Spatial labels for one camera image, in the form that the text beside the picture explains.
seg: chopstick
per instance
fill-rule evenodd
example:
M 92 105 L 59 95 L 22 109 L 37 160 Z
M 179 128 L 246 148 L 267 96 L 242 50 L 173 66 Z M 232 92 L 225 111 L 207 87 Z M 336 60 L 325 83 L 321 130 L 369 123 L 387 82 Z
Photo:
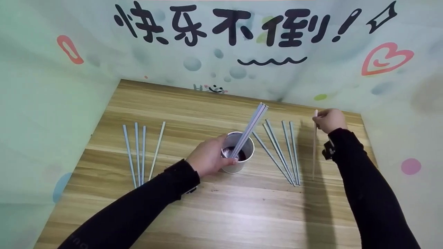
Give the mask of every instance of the chopstick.
M 291 180 L 290 183 L 295 186 L 294 179 L 292 179 L 291 173 L 289 173 L 287 165 L 284 164 L 282 152 L 278 149 L 276 142 L 274 141 L 273 135 L 271 134 L 271 131 L 266 126 L 266 124 L 263 124 L 263 127 L 264 127 L 264 130 L 266 131 L 266 134 L 268 135 L 269 139 L 271 140 L 271 143 L 272 143 L 274 149 L 277 151 L 277 155 L 280 158 L 280 161 L 282 162 L 283 167 L 286 170 L 286 173 L 288 174 L 289 179 Z
M 318 116 L 319 111 L 314 111 L 314 117 Z M 317 124 L 314 122 L 314 142 L 313 142 L 313 151 L 312 151 L 312 180 L 314 180 L 315 176 L 315 153 L 317 151 Z
M 280 154 L 281 154 L 281 159 L 283 159 L 282 163 L 285 166 L 285 169 L 288 171 L 289 177 L 292 179 L 292 182 L 295 183 L 294 178 L 291 175 L 291 171 L 288 169 L 288 163 L 286 162 L 286 158 L 284 157 L 283 151 L 281 150 L 280 144 L 279 144 L 279 142 L 277 140 L 277 137 L 275 136 L 274 130 L 272 129 L 271 122 L 269 122 L 268 119 L 266 119 L 265 121 L 266 121 L 266 124 L 269 127 L 269 130 L 271 131 L 271 135 L 274 138 L 275 144 L 277 145 L 276 150 L 278 150 L 280 152 Z
M 165 124 L 166 124 L 166 122 L 163 121 L 162 130 L 160 131 L 159 141 L 157 143 L 157 148 L 155 149 L 154 160 L 152 161 L 151 172 L 149 173 L 148 181 L 151 180 L 152 172 L 154 171 L 155 160 L 157 159 L 157 154 L 159 153 L 160 143 L 162 141 L 162 136 L 163 136 L 163 131 L 165 129 Z
M 139 151 L 139 143 L 138 143 L 138 123 L 135 122 L 135 128 L 136 128 L 136 151 L 137 151 L 137 171 L 138 171 L 138 180 L 139 180 L 139 186 L 141 186 L 141 175 L 140 175 L 140 151 Z
M 294 157 L 292 156 L 291 143 L 289 142 L 289 137 L 288 137 L 288 133 L 286 132 L 286 124 L 285 124 L 284 120 L 281 121 L 281 124 L 283 126 L 283 132 L 284 132 L 284 138 L 286 140 L 286 146 L 288 147 L 289 159 L 291 160 L 292 170 L 294 172 L 295 183 L 297 185 L 300 185 L 300 183 L 298 182 L 297 171 L 295 170 L 295 163 L 294 163 Z
M 257 125 L 258 121 L 263 117 L 264 113 L 267 110 L 268 110 L 268 106 L 263 104 L 262 102 L 258 105 L 256 111 L 254 112 L 253 116 L 251 117 L 251 120 L 249 121 L 248 125 L 246 126 L 245 131 L 241 135 L 239 141 L 237 142 L 234 150 L 232 151 L 232 153 L 229 157 L 234 158 L 237 156 L 237 154 L 243 148 L 243 146 L 246 143 L 246 141 L 248 140 L 248 138 L 251 136 L 251 133 L 254 130 L 255 126 Z
M 268 150 L 268 148 L 266 148 L 266 145 L 263 143 L 263 141 L 259 138 L 259 136 L 257 135 L 257 133 L 252 132 L 252 134 L 254 135 L 254 137 L 257 139 L 258 143 L 263 147 L 264 151 L 266 151 L 266 153 L 268 154 L 268 156 L 273 160 L 273 162 L 276 164 L 277 168 L 280 170 L 280 172 L 285 176 L 286 180 L 288 180 L 288 182 L 290 184 L 291 180 L 285 175 L 285 173 L 283 172 L 283 169 L 280 167 L 280 165 L 278 164 L 277 160 L 274 158 L 274 156 L 271 154 L 271 152 Z
M 136 178 L 134 175 L 134 166 L 132 164 L 131 149 L 129 148 L 128 131 L 126 130 L 126 125 L 123 125 L 123 132 L 124 132 L 124 139 L 126 140 L 126 148 L 128 150 L 129 165 L 131 166 L 132 180 L 134 182 L 134 188 L 137 188 Z
M 297 148 L 295 147 L 295 136 L 294 136 L 294 122 L 289 121 L 289 128 L 291 131 L 291 137 L 292 137 L 292 148 L 294 149 L 294 161 L 295 161 L 295 170 L 297 171 L 297 181 L 299 182 L 299 185 L 302 185 L 300 181 L 300 169 L 299 169 L 299 158 L 297 156 Z
M 144 183 L 144 158 L 145 158 L 145 152 L 146 152 L 146 126 L 143 125 L 143 154 L 142 154 L 142 160 L 141 160 L 141 184 Z

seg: black sleeve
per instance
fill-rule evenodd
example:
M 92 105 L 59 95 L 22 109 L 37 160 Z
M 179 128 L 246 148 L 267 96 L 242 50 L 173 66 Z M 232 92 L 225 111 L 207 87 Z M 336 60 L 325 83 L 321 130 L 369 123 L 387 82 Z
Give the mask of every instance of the black sleeve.
M 354 133 L 329 133 L 346 196 L 357 222 L 363 249 L 418 249 L 394 192 L 367 156 Z
M 168 204 L 199 183 L 198 173 L 181 160 L 95 214 L 59 249 L 128 249 Z

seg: wooden table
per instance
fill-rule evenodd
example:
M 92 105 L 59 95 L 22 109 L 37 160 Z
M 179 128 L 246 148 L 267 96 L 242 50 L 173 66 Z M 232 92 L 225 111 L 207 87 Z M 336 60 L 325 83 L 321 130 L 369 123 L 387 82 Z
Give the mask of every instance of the wooden table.
M 145 175 L 149 175 L 161 124 L 166 121 L 153 173 L 157 175 L 186 158 L 201 141 L 223 132 L 243 131 L 259 102 L 122 80 L 35 248 L 57 248 L 89 217 L 134 188 L 123 124 L 128 127 L 133 155 L 134 122 L 148 127 Z M 323 143 L 327 141 L 321 131 L 318 132 L 316 175 L 312 180 L 314 108 L 265 103 L 270 107 L 265 118 L 271 121 L 287 158 L 281 121 L 294 121 L 296 125 L 303 185 L 289 185 L 255 142 L 255 154 L 240 173 L 219 172 L 202 179 L 194 193 L 168 206 L 133 248 L 361 247 L 342 178 L 334 162 L 321 156 Z M 346 113 L 346 119 L 350 130 L 375 161 L 361 116 Z M 263 127 L 257 126 L 256 132 L 267 147 L 272 148 Z

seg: green dot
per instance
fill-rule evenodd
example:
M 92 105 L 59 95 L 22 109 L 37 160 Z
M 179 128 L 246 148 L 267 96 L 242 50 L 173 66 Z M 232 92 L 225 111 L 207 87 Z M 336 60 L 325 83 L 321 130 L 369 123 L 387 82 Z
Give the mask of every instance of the green dot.
M 256 43 L 266 43 L 267 38 L 268 38 L 268 33 L 263 32 L 257 37 Z
M 264 18 L 261 20 L 261 23 L 265 24 L 266 22 L 270 21 L 272 18 L 274 18 L 274 17 L 273 17 L 273 16 L 267 16 L 267 17 L 264 17 Z
M 324 100 L 324 99 L 326 99 L 328 97 L 328 95 L 326 95 L 326 94 L 319 94 L 319 95 L 317 95 L 317 96 L 315 96 L 314 97 L 314 100 Z

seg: white paper cup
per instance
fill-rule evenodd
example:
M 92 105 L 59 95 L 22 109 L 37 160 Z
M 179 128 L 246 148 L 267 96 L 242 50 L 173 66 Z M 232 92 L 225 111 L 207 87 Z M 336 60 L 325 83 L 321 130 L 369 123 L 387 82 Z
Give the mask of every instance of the white paper cup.
M 228 133 L 228 135 L 226 136 L 225 141 L 223 142 L 223 146 L 222 146 L 222 150 L 221 150 L 221 155 L 223 157 L 227 157 L 228 154 L 231 151 L 228 151 L 227 148 L 230 147 L 235 147 L 238 143 L 238 141 L 240 140 L 240 137 L 243 133 L 242 132 L 230 132 Z M 243 148 L 241 148 L 241 151 L 243 152 L 244 159 L 238 161 L 238 163 L 236 165 L 232 165 L 232 166 L 226 166 L 221 168 L 224 172 L 226 173 L 230 173 L 230 174 L 235 174 L 240 172 L 243 167 L 245 166 L 245 163 L 252 157 L 252 155 L 254 154 L 255 151 L 255 145 L 254 142 L 252 141 L 251 137 L 248 138 L 248 140 L 246 141 L 246 143 L 243 145 Z

